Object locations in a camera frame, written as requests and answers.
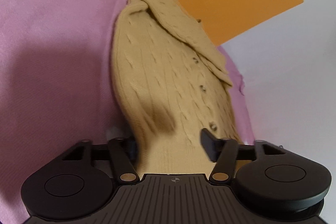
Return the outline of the pink printed bed sheet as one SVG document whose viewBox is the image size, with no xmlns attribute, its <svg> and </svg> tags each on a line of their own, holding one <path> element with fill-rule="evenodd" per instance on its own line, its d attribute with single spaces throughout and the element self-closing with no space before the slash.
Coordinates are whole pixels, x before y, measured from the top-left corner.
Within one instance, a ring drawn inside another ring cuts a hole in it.
<svg viewBox="0 0 336 224">
<path fill-rule="evenodd" d="M 123 127 L 110 83 L 127 0 L 1 0 L 1 221 L 21 223 L 23 180 L 82 138 Z"/>
</svg>

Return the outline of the tan knitted cardigan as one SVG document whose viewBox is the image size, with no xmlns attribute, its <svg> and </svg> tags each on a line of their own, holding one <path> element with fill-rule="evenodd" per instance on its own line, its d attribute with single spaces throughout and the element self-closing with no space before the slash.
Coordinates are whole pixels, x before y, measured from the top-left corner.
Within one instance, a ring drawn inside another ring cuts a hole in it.
<svg viewBox="0 0 336 224">
<path fill-rule="evenodd" d="M 128 0 L 114 30 L 112 83 L 139 174 L 210 174 L 201 130 L 239 140 L 225 64 L 178 0 Z"/>
</svg>

